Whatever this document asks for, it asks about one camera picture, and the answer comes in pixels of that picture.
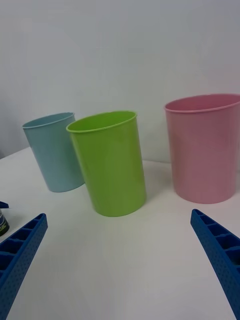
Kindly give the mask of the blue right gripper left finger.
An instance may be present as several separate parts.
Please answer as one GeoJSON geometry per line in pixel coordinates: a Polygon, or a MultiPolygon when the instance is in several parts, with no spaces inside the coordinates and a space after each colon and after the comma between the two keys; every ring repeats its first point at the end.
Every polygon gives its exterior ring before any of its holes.
{"type": "Polygon", "coordinates": [[[0,319],[8,317],[47,229],[41,213],[0,243],[0,319]]]}

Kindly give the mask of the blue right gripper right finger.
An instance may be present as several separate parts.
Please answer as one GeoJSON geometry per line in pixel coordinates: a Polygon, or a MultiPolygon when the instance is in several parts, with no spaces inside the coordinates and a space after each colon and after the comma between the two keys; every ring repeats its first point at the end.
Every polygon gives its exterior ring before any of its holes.
{"type": "Polygon", "coordinates": [[[240,319],[240,239],[198,209],[192,210],[190,224],[235,318],[240,319]]]}

